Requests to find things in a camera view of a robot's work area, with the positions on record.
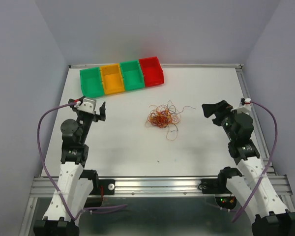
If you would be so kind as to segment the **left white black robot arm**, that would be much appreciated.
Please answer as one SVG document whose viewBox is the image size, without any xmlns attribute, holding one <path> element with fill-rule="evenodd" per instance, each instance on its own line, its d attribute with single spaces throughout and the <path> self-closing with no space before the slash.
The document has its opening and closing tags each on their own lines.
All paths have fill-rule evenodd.
<svg viewBox="0 0 295 236">
<path fill-rule="evenodd" d="M 79 218 L 89 194 L 99 190 L 97 171 L 85 170 L 89 147 L 85 144 L 92 123 L 105 121 L 106 104 L 95 111 L 96 100 L 81 97 L 70 99 L 67 104 L 77 114 L 76 119 L 67 119 L 61 126 L 62 146 L 60 173 L 57 181 L 43 166 L 55 188 L 52 200 L 42 220 L 37 220 L 33 231 L 36 236 L 77 236 Z"/>
</svg>

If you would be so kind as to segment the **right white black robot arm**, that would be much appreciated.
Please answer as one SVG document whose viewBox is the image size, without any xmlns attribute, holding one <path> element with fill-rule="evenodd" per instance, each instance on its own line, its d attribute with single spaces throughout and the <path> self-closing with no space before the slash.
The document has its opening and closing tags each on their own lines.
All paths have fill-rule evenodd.
<svg viewBox="0 0 295 236">
<path fill-rule="evenodd" d="M 269 164 L 264 164 L 251 140 L 254 125 L 248 113 L 253 103 L 250 98 L 242 98 L 236 108 L 225 100 L 202 105 L 204 116 L 215 116 L 213 124 L 226 133 L 236 167 L 221 169 L 217 178 L 201 179 L 198 189 L 203 194 L 229 194 L 227 198 L 216 198 L 216 203 L 226 211 L 233 211 L 240 204 L 232 221 L 245 213 L 255 236 L 295 236 L 295 212 L 275 191 L 267 176 Z"/>
</svg>

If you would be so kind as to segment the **leftmost green bin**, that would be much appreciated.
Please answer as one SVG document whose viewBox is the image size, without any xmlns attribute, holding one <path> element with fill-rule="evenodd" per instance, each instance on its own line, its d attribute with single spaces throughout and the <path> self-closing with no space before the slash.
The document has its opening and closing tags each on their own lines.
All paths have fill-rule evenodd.
<svg viewBox="0 0 295 236">
<path fill-rule="evenodd" d="M 80 84 L 85 97 L 97 98 L 105 94 L 99 67 L 80 70 Z"/>
</svg>

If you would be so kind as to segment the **green bin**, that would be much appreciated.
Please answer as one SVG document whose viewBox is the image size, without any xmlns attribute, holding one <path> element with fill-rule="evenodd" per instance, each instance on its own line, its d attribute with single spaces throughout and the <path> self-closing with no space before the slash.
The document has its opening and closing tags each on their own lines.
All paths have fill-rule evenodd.
<svg viewBox="0 0 295 236">
<path fill-rule="evenodd" d="M 105 94 L 99 67 L 80 70 L 80 84 L 85 97 L 97 98 Z"/>
<path fill-rule="evenodd" d="M 142 89 L 145 87 L 144 76 L 138 60 L 121 62 L 120 69 L 126 91 Z"/>
</svg>

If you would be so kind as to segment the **yellow bin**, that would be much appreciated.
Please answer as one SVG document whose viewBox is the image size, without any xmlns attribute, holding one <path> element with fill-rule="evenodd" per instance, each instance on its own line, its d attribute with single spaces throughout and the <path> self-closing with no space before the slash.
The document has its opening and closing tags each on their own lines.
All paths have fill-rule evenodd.
<svg viewBox="0 0 295 236">
<path fill-rule="evenodd" d="M 105 95 L 125 92 L 119 63 L 101 66 L 100 72 Z"/>
</svg>

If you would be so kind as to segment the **red bin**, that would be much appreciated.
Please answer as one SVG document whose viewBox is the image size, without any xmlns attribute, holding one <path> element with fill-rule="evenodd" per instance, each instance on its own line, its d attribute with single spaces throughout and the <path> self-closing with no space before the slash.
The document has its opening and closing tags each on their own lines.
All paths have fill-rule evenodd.
<svg viewBox="0 0 295 236">
<path fill-rule="evenodd" d="M 158 57 L 139 59 L 144 76 L 145 87 L 164 84 L 164 73 Z"/>
</svg>

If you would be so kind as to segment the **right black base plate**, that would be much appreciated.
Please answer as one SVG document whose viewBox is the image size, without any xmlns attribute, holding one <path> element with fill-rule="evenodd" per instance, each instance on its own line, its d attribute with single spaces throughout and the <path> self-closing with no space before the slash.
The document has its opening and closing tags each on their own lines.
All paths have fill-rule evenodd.
<svg viewBox="0 0 295 236">
<path fill-rule="evenodd" d="M 227 188 L 217 178 L 203 178 L 200 180 L 198 189 L 203 194 L 226 194 Z"/>
</svg>

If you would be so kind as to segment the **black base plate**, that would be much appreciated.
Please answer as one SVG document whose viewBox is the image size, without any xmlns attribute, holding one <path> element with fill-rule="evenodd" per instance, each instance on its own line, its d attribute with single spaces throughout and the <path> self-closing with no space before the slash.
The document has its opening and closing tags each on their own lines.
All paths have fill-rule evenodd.
<svg viewBox="0 0 295 236">
<path fill-rule="evenodd" d="M 200 180 L 198 189 L 203 194 L 226 194 L 227 188 L 217 178 L 203 178 Z"/>
<path fill-rule="evenodd" d="M 90 195 L 111 196 L 115 194 L 116 182 L 114 179 L 99 179 L 93 181 L 93 189 Z"/>
</svg>

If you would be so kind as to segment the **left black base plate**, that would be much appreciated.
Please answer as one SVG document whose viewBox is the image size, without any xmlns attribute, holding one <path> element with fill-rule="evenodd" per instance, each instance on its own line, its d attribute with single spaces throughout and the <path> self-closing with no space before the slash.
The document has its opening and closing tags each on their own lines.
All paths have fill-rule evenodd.
<svg viewBox="0 0 295 236">
<path fill-rule="evenodd" d="M 116 182 L 114 179 L 99 179 L 93 181 L 93 189 L 90 195 L 111 196 L 115 194 Z"/>
</svg>

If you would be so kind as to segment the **aluminium front rail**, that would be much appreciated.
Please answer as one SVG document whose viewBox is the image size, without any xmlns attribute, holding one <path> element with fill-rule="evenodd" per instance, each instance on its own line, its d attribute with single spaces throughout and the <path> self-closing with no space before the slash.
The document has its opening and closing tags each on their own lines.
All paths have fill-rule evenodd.
<svg viewBox="0 0 295 236">
<path fill-rule="evenodd" d="M 198 189 L 200 180 L 205 177 L 100 177 L 114 179 L 115 194 L 108 198 L 153 198 L 153 197 L 202 197 L 229 196 L 230 194 L 203 194 Z M 279 196 L 293 194 L 286 176 L 268 177 Z M 29 196 L 51 198 L 54 193 L 52 183 L 46 177 L 34 178 Z"/>
</svg>

